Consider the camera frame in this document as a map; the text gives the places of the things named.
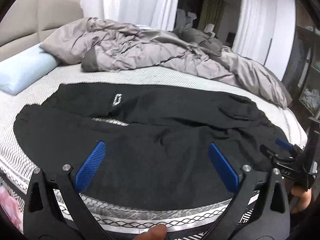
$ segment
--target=green curtain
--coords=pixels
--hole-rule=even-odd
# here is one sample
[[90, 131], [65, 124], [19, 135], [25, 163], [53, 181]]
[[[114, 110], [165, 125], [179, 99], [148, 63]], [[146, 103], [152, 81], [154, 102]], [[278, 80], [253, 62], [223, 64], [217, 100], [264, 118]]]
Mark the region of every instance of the green curtain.
[[214, 24], [214, 32], [219, 29], [225, 2], [223, 0], [204, 0], [198, 30], [203, 31], [208, 23]]

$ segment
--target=mattress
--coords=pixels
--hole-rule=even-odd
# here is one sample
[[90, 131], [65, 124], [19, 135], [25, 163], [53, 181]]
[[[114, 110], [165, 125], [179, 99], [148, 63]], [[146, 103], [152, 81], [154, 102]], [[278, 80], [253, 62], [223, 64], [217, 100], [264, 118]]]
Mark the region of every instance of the mattress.
[[[59, 66], [16, 96], [0, 92], [0, 169], [17, 187], [26, 192], [28, 182], [36, 165], [23, 153], [13, 133], [16, 115], [26, 104], [41, 104], [61, 83], [108, 82], [123, 84], [172, 85], [208, 91], [224, 91], [250, 98], [268, 119], [280, 127], [288, 141], [304, 147], [307, 135], [290, 109], [279, 106], [245, 90], [218, 81], [180, 73], [163, 67], [141, 68], [121, 72], [83, 73], [81, 65]], [[126, 125], [118, 120], [102, 119], [104, 122]], [[60, 209], [67, 219], [72, 219], [59, 191], [55, 191]], [[168, 231], [198, 227], [215, 221], [223, 213], [230, 200], [209, 206], [187, 210], [150, 211], [121, 207], [81, 195], [85, 204], [105, 230], [137, 234], [161, 222]]]

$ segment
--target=light blue pillow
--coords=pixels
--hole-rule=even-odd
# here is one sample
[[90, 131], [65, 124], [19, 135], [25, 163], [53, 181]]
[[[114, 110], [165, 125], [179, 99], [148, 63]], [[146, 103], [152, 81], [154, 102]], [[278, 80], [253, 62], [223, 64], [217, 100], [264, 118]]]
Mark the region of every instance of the light blue pillow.
[[17, 95], [58, 66], [39, 44], [0, 62], [0, 90]]

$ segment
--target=human hand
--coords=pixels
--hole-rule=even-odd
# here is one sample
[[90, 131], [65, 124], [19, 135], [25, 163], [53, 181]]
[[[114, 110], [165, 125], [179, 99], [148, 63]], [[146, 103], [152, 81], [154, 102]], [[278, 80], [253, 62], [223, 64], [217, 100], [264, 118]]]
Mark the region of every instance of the human hand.
[[291, 210], [292, 214], [304, 211], [309, 206], [311, 202], [311, 189], [305, 192], [301, 187], [295, 186], [291, 189], [291, 194], [300, 198], [297, 205]]
[[167, 234], [167, 227], [163, 224], [151, 228], [149, 231], [137, 235], [133, 240], [163, 240]]

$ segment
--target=finger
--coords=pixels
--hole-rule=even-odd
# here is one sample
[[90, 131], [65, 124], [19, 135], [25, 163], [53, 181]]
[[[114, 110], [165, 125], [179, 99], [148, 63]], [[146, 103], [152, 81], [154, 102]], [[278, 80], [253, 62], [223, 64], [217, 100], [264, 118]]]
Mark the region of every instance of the finger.
[[133, 240], [163, 240], [167, 234], [167, 227], [163, 224], [151, 228], [149, 231], [136, 236]]
[[289, 193], [292, 189], [292, 187], [294, 186], [294, 181], [290, 180], [290, 179], [283, 179], [284, 181], [284, 187], [287, 193]]
[[305, 210], [311, 202], [311, 189], [305, 192], [301, 187], [293, 187], [291, 194], [300, 198], [297, 205], [291, 210], [292, 214]]

